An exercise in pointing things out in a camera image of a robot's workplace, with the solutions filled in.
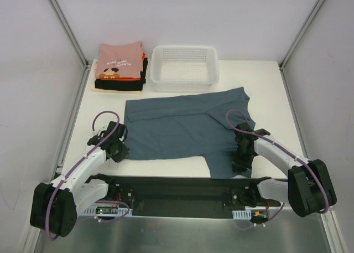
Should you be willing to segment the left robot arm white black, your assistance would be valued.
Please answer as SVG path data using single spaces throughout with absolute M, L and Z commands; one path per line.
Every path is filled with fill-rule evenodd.
M 107 160 L 119 163 L 129 155 L 124 145 L 126 125 L 111 121 L 105 130 L 91 137 L 78 161 L 50 183 L 34 189 L 30 225 L 56 236 L 67 236 L 77 217 L 98 200 L 117 201 L 114 178 L 93 172 Z

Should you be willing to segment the blue-grey t shirt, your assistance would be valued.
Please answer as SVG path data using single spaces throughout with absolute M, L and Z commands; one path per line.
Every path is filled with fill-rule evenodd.
M 128 100 L 124 125 L 129 159 L 148 161 L 204 157 L 210 176 L 232 178 L 236 153 L 232 126 L 255 122 L 243 87 L 200 95 Z

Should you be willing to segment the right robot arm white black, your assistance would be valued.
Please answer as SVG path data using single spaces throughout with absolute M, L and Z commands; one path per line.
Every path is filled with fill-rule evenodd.
M 252 130 L 246 122 L 233 128 L 237 150 L 233 158 L 236 173 L 249 172 L 255 157 L 261 156 L 287 177 L 285 181 L 263 177 L 253 181 L 240 201 L 255 207 L 267 200 L 289 204 L 300 217 L 325 213 L 337 203 L 326 164 L 296 155 L 265 129 Z

